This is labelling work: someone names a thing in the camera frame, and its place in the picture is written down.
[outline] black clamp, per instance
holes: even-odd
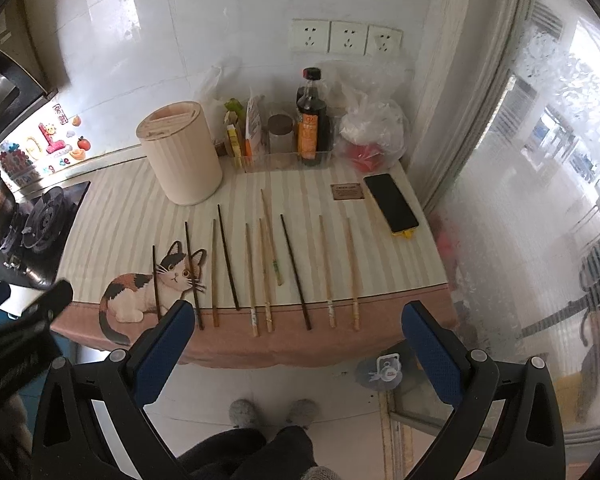
[[[104,361],[72,366],[55,359],[46,378],[33,437],[32,478],[121,480],[93,409],[103,400],[141,478],[186,480],[188,475],[142,407],[155,402],[193,334],[190,303],[176,301],[157,326]]]
[[[442,402],[454,410],[408,480],[454,479],[482,429],[491,403],[505,400],[479,468],[465,477],[564,480],[564,435],[544,361],[493,361],[468,351],[419,301],[402,311],[402,332]]]
[[[0,283],[0,305],[10,294],[9,285]],[[49,328],[73,297],[69,282],[61,280],[29,305],[20,319],[0,326],[0,408],[61,355]],[[16,442],[0,437],[0,480],[29,477],[27,457],[21,451]]]

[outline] wooden chopstick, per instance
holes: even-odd
[[[260,259],[262,261],[262,286],[264,287],[264,312],[267,317],[267,332],[273,332],[273,316],[271,315],[271,296],[269,291],[269,272],[267,271],[267,247],[264,237],[264,224],[258,218],[260,225]]]
[[[286,248],[289,250],[289,258],[291,259],[291,267],[294,271],[294,277],[296,279],[296,286],[298,287],[298,294],[300,295],[300,304],[302,305],[302,315],[304,316],[304,325],[307,330],[311,330],[311,320],[309,319],[309,311],[307,310],[306,303],[304,302],[304,294],[302,294],[302,286],[300,285],[300,276],[298,275],[298,268],[296,267],[296,259],[294,258],[294,251],[291,248],[291,240],[289,239],[289,233],[286,232],[285,217],[280,215],[282,221],[282,228],[285,231]]]
[[[249,232],[249,224],[244,225],[244,246],[247,256],[247,272],[249,279],[249,303],[251,309],[251,328],[253,328],[253,336],[258,337],[260,330],[258,329],[258,314],[256,313],[256,290],[253,283],[253,253],[251,251],[251,236]]]
[[[327,290],[327,309],[329,310],[329,326],[336,328],[336,312],[333,307],[333,296],[331,294],[331,268],[329,266],[329,251],[327,249],[327,235],[324,231],[324,219],[320,218],[320,238],[322,240],[322,259],[324,260],[324,281]]]
[[[347,253],[349,254],[349,267],[351,269],[351,296],[353,330],[360,330],[360,306],[358,304],[358,276],[356,272],[356,249],[353,245],[353,232],[351,231],[351,219],[347,216]]]
[[[198,328],[200,330],[205,329],[205,323],[202,321],[202,311],[200,310],[200,303],[198,301],[198,289],[196,284],[196,275],[193,273],[193,259],[191,257],[191,241],[189,240],[189,224],[184,222],[184,234],[187,239],[187,258],[189,259],[189,272],[193,280],[193,305],[196,309],[196,319],[198,320]]]
[[[218,302],[216,301],[216,219],[213,219],[211,224],[211,274],[209,281],[211,282],[211,314],[214,320],[214,326],[220,326],[220,318],[218,316]]]
[[[155,312],[158,316],[158,321],[162,319],[162,313],[160,312],[160,299],[158,298],[158,273],[156,271],[157,263],[155,261],[155,245],[152,246],[152,257],[154,259],[154,293],[155,293]]]
[[[276,273],[276,281],[278,286],[282,285],[282,274],[280,273],[280,266],[278,265],[278,256],[276,254],[276,244],[273,241],[273,229],[271,228],[271,217],[269,216],[269,207],[267,207],[267,200],[264,197],[264,190],[260,189],[260,196],[262,197],[262,209],[264,210],[264,221],[267,225],[267,235],[269,235],[269,247],[271,247],[271,258],[273,263],[273,271]]]
[[[224,261],[226,263],[226,272],[229,274],[229,285],[231,285],[231,294],[234,297],[234,307],[236,310],[240,310],[240,304],[238,303],[238,294],[235,291],[234,274],[231,272],[229,250],[226,246],[226,237],[224,236],[224,224],[222,223],[222,212],[220,211],[220,204],[218,204],[218,221],[220,222],[220,236],[222,238],[222,248],[224,249]]]

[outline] blue gripper pad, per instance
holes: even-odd
[[[138,406],[156,401],[193,334],[196,325],[193,307],[187,301],[182,303],[185,304],[179,308],[175,316],[170,319],[169,324],[161,331],[160,338],[147,352],[136,370],[134,399]]]
[[[438,398],[457,408],[464,394],[461,370],[411,303],[402,310],[402,333],[416,352]]]

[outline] electrical outlet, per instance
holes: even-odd
[[[289,27],[289,47],[305,52],[329,51],[330,23],[325,20],[292,20]]]
[[[366,29],[365,23],[331,22],[329,52],[364,56]]]
[[[400,52],[401,42],[401,30],[369,25],[369,34],[366,40],[366,54],[368,56],[395,56]]]

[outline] small placard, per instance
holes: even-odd
[[[359,182],[350,184],[331,184],[334,200],[360,200],[365,197]]]

